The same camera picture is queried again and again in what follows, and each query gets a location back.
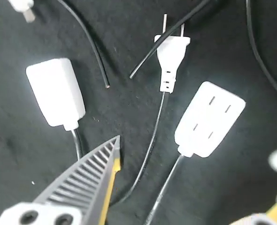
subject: black fabric surface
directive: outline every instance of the black fabric surface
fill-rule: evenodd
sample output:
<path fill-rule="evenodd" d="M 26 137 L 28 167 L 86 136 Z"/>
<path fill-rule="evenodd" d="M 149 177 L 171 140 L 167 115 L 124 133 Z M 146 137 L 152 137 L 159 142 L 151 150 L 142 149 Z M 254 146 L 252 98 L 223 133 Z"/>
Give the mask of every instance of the black fabric surface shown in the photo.
<path fill-rule="evenodd" d="M 18 202 L 32 201 L 76 160 L 72 135 L 47 124 L 25 68 L 56 57 L 72 60 L 86 107 L 79 121 L 86 149 L 115 135 L 123 138 L 124 165 L 115 180 L 115 198 L 139 171 L 161 99 L 156 56 L 135 79 L 128 76 L 161 32 L 163 14 L 168 13 L 172 24 L 197 2 L 71 1 L 98 40 L 111 83 L 106 90 L 83 31 L 56 0 L 35 0 L 37 19 L 32 24 L 0 0 L 0 214 Z M 277 1 L 254 3 L 260 52 L 277 78 Z M 228 224 L 264 212 L 275 202 L 277 174 L 267 158 L 277 149 L 277 93 L 249 46 L 245 1 L 226 1 L 205 19 L 188 22 L 185 35 L 191 44 L 145 175 L 129 200 L 109 210 L 108 225 L 143 224 L 177 158 L 174 131 L 203 81 L 237 94 L 246 108 L 209 158 L 193 156 L 183 162 L 154 224 Z"/>

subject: power plug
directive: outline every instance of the power plug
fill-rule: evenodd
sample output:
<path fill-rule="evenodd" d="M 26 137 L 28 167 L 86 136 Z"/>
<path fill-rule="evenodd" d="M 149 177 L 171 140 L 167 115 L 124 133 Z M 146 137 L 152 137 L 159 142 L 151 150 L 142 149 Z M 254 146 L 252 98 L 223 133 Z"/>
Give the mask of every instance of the power plug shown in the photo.
<path fill-rule="evenodd" d="M 167 14 L 163 18 L 162 32 L 166 31 Z M 160 91 L 172 93 L 176 82 L 176 74 L 178 67 L 185 57 L 186 47 L 189 45 L 191 39 L 184 37 L 185 25 L 181 26 L 180 36 L 169 36 L 157 49 L 158 61 L 162 68 Z M 161 35 L 154 37 L 154 42 L 157 41 Z"/>
<path fill-rule="evenodd" d="M 48 124 L 63 125 L 66 131 L 77 129 L 85 107 L 70 60 L 53 59 L 31 65 L 26 74 Z"/>
<path fill-rule="evenodd" d="M 8 0 L 16 12 L 22 13 L 27 23 L 35 20 L 35 15 L 31 8 L 34 5 L 34 0 Z"/>
<path fill-rule="evenodd" d="M 178 151 L 186 157 L 208 157 L 221 143 L 245 108 L 238 96 L 204 82 L 175 131 Z"/>

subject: black wire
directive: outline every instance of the black wire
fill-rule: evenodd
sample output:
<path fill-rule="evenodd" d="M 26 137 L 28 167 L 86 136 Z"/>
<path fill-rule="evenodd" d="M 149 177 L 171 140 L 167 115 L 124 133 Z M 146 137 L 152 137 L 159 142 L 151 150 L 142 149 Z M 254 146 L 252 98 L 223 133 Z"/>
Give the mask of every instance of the black wire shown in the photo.
<path fill-rule="evenodd" d="M 81 26 L 82 30 L 84 31 L 87 39 L 89 40 L 91 46 L 92 46 L 92 50 L 95 54 L 95 57 L 97 59 L 97 62 L 98 62 L 98 65 L 99 65 L 99 68 L 100 68 L 100 71 L 101 71 L 101 74 L 102 74 L 102 78 L 103 78 L 103 81 L 104 81 L 104 84 L 105 84 L 105 87 L 106 88 L 109 88 L 110 85 L 109 85 L 109 81 L 108 81 L 108 77 L 106 75 L 106 72 L 105 72 L 105 69 L 104 69 L 104 65 L 103 65 L 103 62 L 102 62 L 102 59 L 100 57 L 100 54 L 99 54 L 99 51 L 98 51 L 98 48 L 93 40 L 93 37 L 92 35 L 90 34 L 90 32 L 88 31 L 88 29 L 86 28 L 85 24 L 83 23 L 83 21 L 80 19 L 80 17 L 78 16 L 78 14 L 76 13 L 75 10 L 73 10 L 64 0 L 57 0 L 60 4 L 63 5 L 63 7 L 66 8 L 66 10 L 68 10 L 72 16 L 77 20 L 77 22 L 79 23 L 79 25 Z"/>
<path fill-rule="evenodd" d="M 76 153 L 77 153 L 77 160 L 80 160 L 83 156 L 82 151 L 81 151 L 81 142 L 80 142 L 80 138 L 79 138 L 79 134 L 78 131 L 75 130 L 71 130 L 72 134 L 73 134 L 73 139 L 74 139 L 74 143 L 75 143 L 75 148 L 76 148 Z"/>
<path fill-rule="evenodd" d="M 177 171 L 177 168 L 178 168 L 178 166 L 180 165 L 180 163 L 182 162 L 183 159 L 184 159 L 183 155 L 178 156 L 178 158 L 177 158 L 175 164 L 173 165 L 173 167 L 172 167 L 165 183 L 163 184 L 160 192 L 157 195 L 156 201 L 154 202 L 153 207 L 152 207 L 151 211 L 149 212 L 147 219 L 144 222 L 144 225 L 150 225 L 152 220 L 154 219 L 154 216 L 157 212 L 158 206 L 162 201 L 162 197 L 166 193 L 166 191 L 168 189 L 168 186 L 169 186 L 171 180 L 173 179 L 173 177 L 175 175 L 175 172 Z"/>
<path fill-rule="evenodd" d="M 146 168 L 147 161 L 148 161 L 149 156 L 150 156 L 151 151 L 152 151 L 152 146 L 153 146 L 154 139 L 155 139 L 155 136 L 156 136 L 156 133 L 157 133 L 158 123 L 159 123 L 159 119 L 160 119 L 160 116 L 161 116 L 161 113 L 162 113 L 162 109 L 163 109 L 163 105 L 164 105 L 164 100 L 165 100 L 165 98 L 168 98 L 168 96 L 169 96 L 169 93 L 167 93 L 167 92 L 163 92 L 162 93 L 162 100 L 161 100 L 161 104 L 160 104 L 159 111 L 158 111 L 158 114 L 157 114 L 157 118 L 156 118 L 154 130 L 153 130 L 152 138 L 151 138 L 151 141 L 149 143 L 149 146 L 148 146 L 148 149 L 147 149 L 147 152 L 146 152 L 143 164 L 142 164 L 142 166 L 141 166 L 141 168 L 139 170 L 139 173 L 138 173 L 135 181 L 133 182 L 131 188 L 123 195 L 123 197 L 121 197 L 119 200 L 117 200 L 115 202 L 111 202 L 110 203 L 110 205 L 109 205 L 110 207 L 113 206 L 113 205 L 116 205 L 118 203 L 122 203 L 127 198 L 129 198 L 129 196 L 132 194 L 133 190 L 136 188 L 137 184 L 139 183 L 140 179 L 142 178 L 142 176 L 144 174 L 144 171 L 145 171 L 145 168 Z"/>
<path fill-rule="evenodd" d="M 153 47 L 150 49 L 148 54 L 143 58 L 143 60 L 134 68 L 130 75 L 130 79 L 134 77 L 139 68 L 144 64 L 147 59 L 149 59 L 157 50 L 157 48 L 164 42 L 167 37 L 169 37 L 177 28 L 179 28 L 185 21 L 189 20 L 192 16 L 194 16 L 197 12 L 199 12 L 204 6 L 206 6 L 210 1 L 215 0 L 202 0 L 195 8 L 193 8 L 188 14 L 186 14 L 182 19 L 180 19 L 174 26 L 172 26 L 169 30 L 164 32 L 161 37 L 154 43 Z"/>
<path fill-rule="evenodd" d="M 265 63 L 263 62 L 256 46 L 255 38 L 254 38 L 254 31 L 253 31 L 253 25 L 252 25 L 252 13 L 251 13 L 251 0 L 246 0 L 246 17 L 247 17 L 247 29 L 248 29 L 248 36 L 250 45 L 253 51 L 253 54 L 260 65 L 263 73 L 267 77 L 268 81 L 272 85 L 272 87 L 277 91 L 277 81 L 273 78 L 267 67 L 265 66 Z"/>

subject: metal prong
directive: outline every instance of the metal prong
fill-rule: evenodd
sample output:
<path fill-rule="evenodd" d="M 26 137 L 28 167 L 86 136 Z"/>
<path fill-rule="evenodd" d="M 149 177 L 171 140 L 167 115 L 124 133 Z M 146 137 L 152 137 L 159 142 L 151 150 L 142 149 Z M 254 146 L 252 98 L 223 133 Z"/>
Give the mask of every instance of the metal prong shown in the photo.
<path fill-rule="evenodd" d="M 183 24 L 181 25 L 180 36 L 183 37 L 183 36 L 184 36 L 184 33 L 185 33 L 185 24 L 183 23 Z"/>
<path fill-rule="evenodd" d="M 162 33 L 166 32 L 166 27 L 167 27 L 167 16 L 168 14 L 163 15 L 163 25 L 162 25 Z"/>
<path fill-rule="evenodd" d="M 23 12 L 23 15 L 27 23 L 31 23 L 35 20 L 35 15 L 30 8 L 27 11 Z"/>

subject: white outlet box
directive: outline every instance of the white outlet box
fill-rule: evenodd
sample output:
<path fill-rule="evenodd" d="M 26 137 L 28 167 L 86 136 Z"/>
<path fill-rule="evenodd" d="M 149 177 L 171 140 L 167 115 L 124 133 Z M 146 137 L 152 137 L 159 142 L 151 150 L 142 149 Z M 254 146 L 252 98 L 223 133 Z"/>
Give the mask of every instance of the white outlet box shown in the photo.
<path fill-rule="evenodd" d="M 238 96 L 204 82 L 175 131 L 180 154 L 208 157 L 226 136 L 245 105 L 245 101 Z"/>

